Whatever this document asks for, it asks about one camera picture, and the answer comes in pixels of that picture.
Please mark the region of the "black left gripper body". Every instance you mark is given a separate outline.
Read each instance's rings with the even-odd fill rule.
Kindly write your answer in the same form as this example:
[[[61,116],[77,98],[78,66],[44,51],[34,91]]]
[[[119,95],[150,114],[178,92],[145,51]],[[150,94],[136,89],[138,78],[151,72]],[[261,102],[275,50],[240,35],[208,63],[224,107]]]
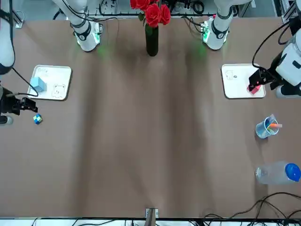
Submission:
[[[259,85],[269,84],[271,90],[275,90],[277,87],[282,85],[282,78],[274,69],[265,69],[261,67],[259,69]]]

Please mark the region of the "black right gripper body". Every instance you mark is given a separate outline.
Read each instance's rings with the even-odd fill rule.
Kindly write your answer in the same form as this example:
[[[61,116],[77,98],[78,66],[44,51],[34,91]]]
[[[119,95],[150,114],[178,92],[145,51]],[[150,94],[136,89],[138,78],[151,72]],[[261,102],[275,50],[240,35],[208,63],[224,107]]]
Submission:
[[[13,93],[10,90],[0,88],[0,113],[12,113],[20,115],[20,99],[16,98],[19,93]]]

